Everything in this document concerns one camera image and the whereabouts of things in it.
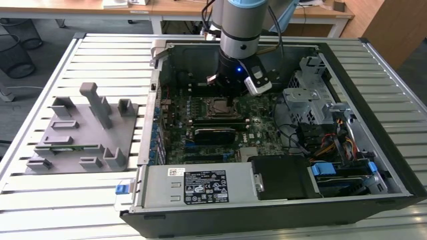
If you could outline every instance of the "slotted metal platform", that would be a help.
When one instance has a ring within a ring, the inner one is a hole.
[[[115,186],[136,176],[155,39],[202,40],[194,35],[87,34],[74,39],[0,163],[0,239],[142,240],[114,208]],[[427,110],[368,43],[358,39],[284,38],[284,42],[326,42],[370,104],[417,176],[427,186]],[[108,102],[139,104],[127,172],[23,175],[35,144],[54,111],[54,97],[79,93],[95,82]],[[344,96],[335,82],[342,100]],[[192,239],[427,239],[427,201],[376,214],[356,224],[200,236]]]

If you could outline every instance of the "white cable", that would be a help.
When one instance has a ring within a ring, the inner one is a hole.
[[[10,86],[7,89],[44,89],[42,86]]]

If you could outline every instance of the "blue plastic tab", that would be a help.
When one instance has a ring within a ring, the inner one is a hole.
[[[123,194],[130,194],[130,185],[118,185],[115,186],[115,194],[116,195],[123,195]]]
[[[314,174],[315,176],[320,175],[319,169],[318,169],[318,167],[316,167],[315,165],[311,166],[311,170],[312,170],[312,174]]]
[[[375,173],[379,170],[376,165],[375,165],[375,162],[370,161],[367,163],[367,165],[368,165],[368,168],[371,169],[372,173]]]
[[[330,162],[316,163],[316,164],[311,167],[311,170],[312,170],[312,174],[314,174],[315,176],[318,176],[318,175],[335,175],[335,174],[336,174],[334,165],[332,165],[332,163],[330,163]]]

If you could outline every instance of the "warning label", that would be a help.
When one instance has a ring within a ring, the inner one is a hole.
[[[184,203],[228,203],[226,170],[190,171],[184,173]]]

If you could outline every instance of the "wire mesh trash bin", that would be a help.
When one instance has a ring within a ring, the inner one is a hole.
[[[43,45],[43,40],[31,19],[8,18],[7,21],[0,21],[0,25],[8,34],[19,36],[20,44],[27,50],[36,49]]]
[[[0,35],[0,69],[12,79],[26,77],[36,70],[20,38],[12,34]]]

